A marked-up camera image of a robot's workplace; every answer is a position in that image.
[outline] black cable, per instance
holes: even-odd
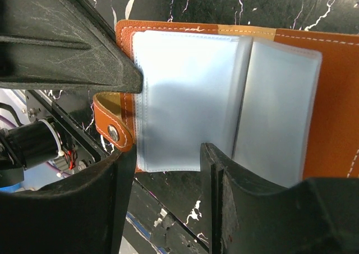
[[[13,109],[13,107],[12,107],[11,105],[4,104],[4,103],[0,103],[0,108],[9,111],[9,112],[12,114],[12,116],[13,116],[13,118],[15,119],[16,124],[17,124],[18,126],[22,126],[22,125],[23,125],[23,124],[21,123],[19,117],[17,116],[15,110]]]

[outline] brown leather wallet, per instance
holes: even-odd
[[[320,51],[323,61],[303,179],[359,177],[359,165],[356,165],[359,162],[359,35],[254,26],[122,20],[116,26],[116,42],[131,59],[133,34],[146,30],[251,35]],[[94,96],[98,132],[122,151],[129,150],[132,143],[136,143],[134,105],[132,94],[98,93]],[[110,125],[117,130],[118,140],[111,138]]]

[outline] black cylinder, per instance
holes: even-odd
[[[58,155],[57,143],[42,121],[9,130],[6,140],[25,169],[30,169]]]

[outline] marble table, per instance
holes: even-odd
[[[89,0],[89,2],[113,29],[118,20],[135,19],[359,34],[359,0]],[[95,130],[92,105],[94,93],[47,91],[47,94],[79,126],[82,126],[99,146],[111,152],[112,146]],[[141,199],[139,194],[141,191],[150,193],[151,197],[155,198],[158,204],[157,210],[162,208],[170,211],[176,221],[182,222],[184,227],[187,227],[204,244],[208,244],[205,223],[210,216],[201,213],[203,196],[199,173],[142,173],[136,175],[136,180],[137,187],[134,192],[137,194],[132,194],[132,203],[130,202],[128,210],[149,233],[154,230],[152,226],[157,220],[159,211],[153,213],[151,210],[154,209],[136,208],[134,199]]]

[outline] leather strap closure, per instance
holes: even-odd
[[[93,100],[96,130],[120,151],[129,151],[134,144],[134,138],[122,121],[119,94],[97,93]]]

